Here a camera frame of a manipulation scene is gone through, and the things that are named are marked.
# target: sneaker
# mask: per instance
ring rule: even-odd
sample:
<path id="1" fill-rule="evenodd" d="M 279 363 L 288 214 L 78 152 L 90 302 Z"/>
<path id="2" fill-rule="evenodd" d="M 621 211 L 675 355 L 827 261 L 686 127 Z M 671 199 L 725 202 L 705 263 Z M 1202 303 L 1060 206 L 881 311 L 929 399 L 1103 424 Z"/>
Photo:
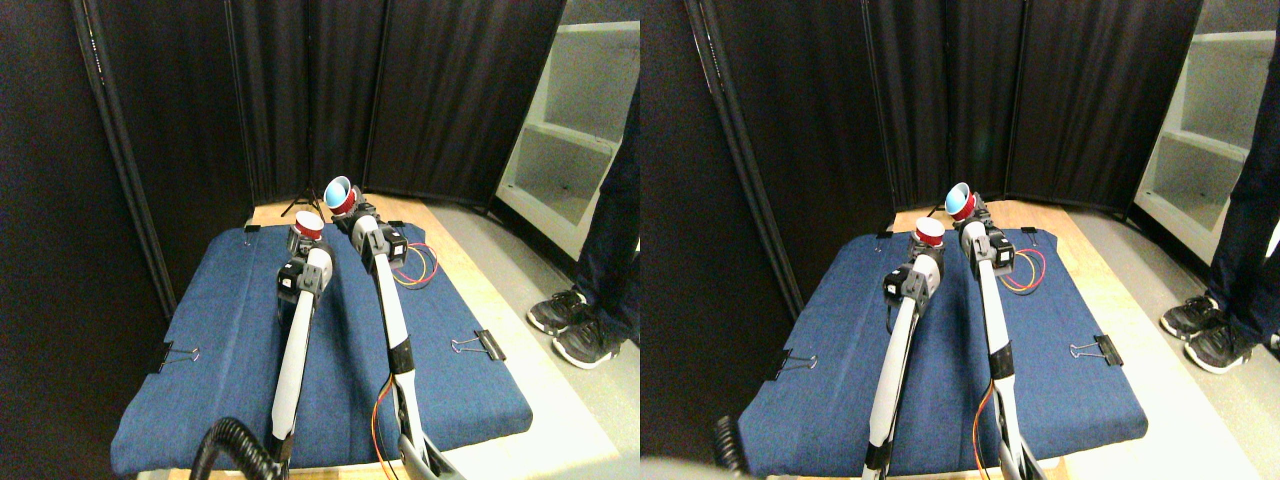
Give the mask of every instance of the sneaker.
<path id="1" fill-rule="evenodd" d="M 585 319 L 552 339 L 552 346 L 556 347 L 561 357 L 584 370 L 595 369 L 616 357 L 621 351 L 622 340 L 605 338 L 604 332 L 600 332 L 600 320 L 590 311 L 584 310 L 579 316 Z"/>
<path id="2" fill-rule="evenodd" d="M 1221 375 L 1249 361 L 1253 343 L 1235 332 L 1234 326 L 1221 325 L 1196 335 L 1183 349 L 1201 369 Z"/>
<path id="3" fill-rule="evenodd" d="M 1206 296 L 1188 298 L 1185 303 L 1169 308 L 1160 317 L 1160 326 L 1170 335 L 1184 342 L 1196 338 L 1201 332 L 1222 324 L 1222 311 L 1217 302 Z"/>
<path id="4" fill-rule="evenodd" d="M 586 297 L 577 291 L 564 291 L 534 305 L 525 319 L 543 333 L 554 337 L 572 326 L 576 314 L 582 308 L 586 308 Z"/>

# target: dark pants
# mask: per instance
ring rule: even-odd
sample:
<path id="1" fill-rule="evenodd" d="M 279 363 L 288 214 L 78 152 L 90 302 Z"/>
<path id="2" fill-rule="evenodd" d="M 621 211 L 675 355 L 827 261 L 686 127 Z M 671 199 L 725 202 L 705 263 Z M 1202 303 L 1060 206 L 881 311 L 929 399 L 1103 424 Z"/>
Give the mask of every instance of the dark pants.
<path id="1" fill-rule="evenodd" d="M 1280 255 L 1266 259 L 1280 221 L 1280 64 L 1272 56 L 1253 147 L 1231 191 L 1208 294 L 1253 343 L 1280 330 Z"/>
<path id="2" fill-rule="evenodd" d="M 613 166 L 600 184 L 573 285 L 595 308 L 605 335 L 640 343 L 640 292 L 632 274 L 640 241 L 640 172 L 631 146 L 639 125 L 634 105 L 631 110 Z"/>

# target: orange wire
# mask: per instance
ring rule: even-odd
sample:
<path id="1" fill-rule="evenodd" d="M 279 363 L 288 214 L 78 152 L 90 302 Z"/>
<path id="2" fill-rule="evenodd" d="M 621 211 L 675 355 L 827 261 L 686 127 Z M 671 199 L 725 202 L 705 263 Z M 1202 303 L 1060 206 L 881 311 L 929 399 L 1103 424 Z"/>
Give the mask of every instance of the orange wire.
<path id="1" fill-rule="evenodd" d="M 973 415 L 973 460 L 978 462 L 978 475 L 982 475 L 984 480 L 991 480 L 987 476 L 987 468 L 982 466 L 982 452 L 978 452 L 978 420 L 982 419 L 982 408 L 987 406 L 987 399 L 991 398 L 991 390 L 996 389 L 996 381 L 992 380 L 987 384 L 987 394 L 982 396 L 982 403 L 978 403 L 978 412 Z"/>
<path id="2" fill-rule="evenodd" d="M 369 420 L 369 433 L 374 435 L 374 452 L 378 453 L 378 465 L 383 467 L 383 474 L 387 475 L 387 480 L 392 480 L 392 474 L 387 470 L 387 461 L 383 460 L 383 449 L 378 445 L 378 406 L 383 403 L 383 397 L 387 397 L 387 392 L 392 388 L 392 376 L 387 378 L 387 385 L 383 385 L 383 390 L 378 393 L 378 402 L 374 402 L 374 416 Z"/>

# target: yellow wire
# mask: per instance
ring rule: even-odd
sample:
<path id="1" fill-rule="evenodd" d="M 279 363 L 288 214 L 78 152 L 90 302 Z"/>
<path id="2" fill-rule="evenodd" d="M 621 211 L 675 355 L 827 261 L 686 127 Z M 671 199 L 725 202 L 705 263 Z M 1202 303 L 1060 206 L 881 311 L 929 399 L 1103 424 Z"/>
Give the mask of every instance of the yellow wire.
<path id="1" fill-rule="evenodd" d="M 1023 253 L 1023 252 L 1018 252 L 1018 256 L 1020 256 L 1020 257 L 1023 257 L 1023 259 L 1027 259 L 1027 262 L 1032 265 L 1032 282 L 1030 282 L 1030 283 L 1028 283 L 1028 285 L 1030 285 L 1032 283 L 1036 283 L 1036 262 L 1034 262 L 1034 261 L 1032 261 L 1032 257 L 1027 256 L 1027 253 Z M 1005 279 L 1004 276 L 1001 276 L 1001 278 L 1000 278 L 1000 282 L 1001 282 L 1001 283 L 1004 283 L 1004 284 L 1005 284 L 1005 287 L 1009 287 L 1009 289 L 1011 289 L 1011 291 L 1014 291 L 1014 292 L 1027 292 L 1027 291 L 1029 291 L 1029 289 L 1030 289 L 1030 287 L 1023 287 L 1023 288 L 1018 288 L 1018 287 L 1014 287 L 1014 285 L 1012 285 L 1011 283 L 1009 283 L 1009 280 L 1006 280 L 1006 279 Z"/>
<path id="2" fill-rule="evenodd" d="M 408 247 L 408 250 L 412 250 L 413 252 L 417 253 L 419 259 L 422 259 L 422 275 L 419 276 L 417 280 L 413 280 L 412 283 L 411 282 L 401 280 L 399 276 L 397 276 L 397 275 L 392 275 L 392 278 L 394 278 L 397 283 L 399 283 L 399 284 L 402 284 L 404 287 L 416 285 L 416 284 L 421 283 L 424 279 L 426 279 L 426 257 L 422 256 L 422 251 L 417 250 L 417 247 Z"/>

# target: red cup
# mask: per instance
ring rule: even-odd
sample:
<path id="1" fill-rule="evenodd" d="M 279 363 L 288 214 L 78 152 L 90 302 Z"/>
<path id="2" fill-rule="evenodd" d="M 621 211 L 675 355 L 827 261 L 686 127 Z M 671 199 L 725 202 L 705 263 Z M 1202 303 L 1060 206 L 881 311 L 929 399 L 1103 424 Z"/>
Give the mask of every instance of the red cup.
<path id="1" fill-rule="evenodd" d="M 320 239 L 324 220 L 320 215 L 303 210 L 293 216 L 293 229 L 298 230 L 300 234 L 311 237 L 311 239 Z"/>
<path id="2" fill-rule="evenodd" d="M 915 232 L 913 236 L 915 236 L 915 239 L 920 242 L 937 247 L 942 244 L 943 232 L 946 232 L 946 228 L 942 227 L 941 221 L 928 216 L 922 216 L 915 219 Z"/>

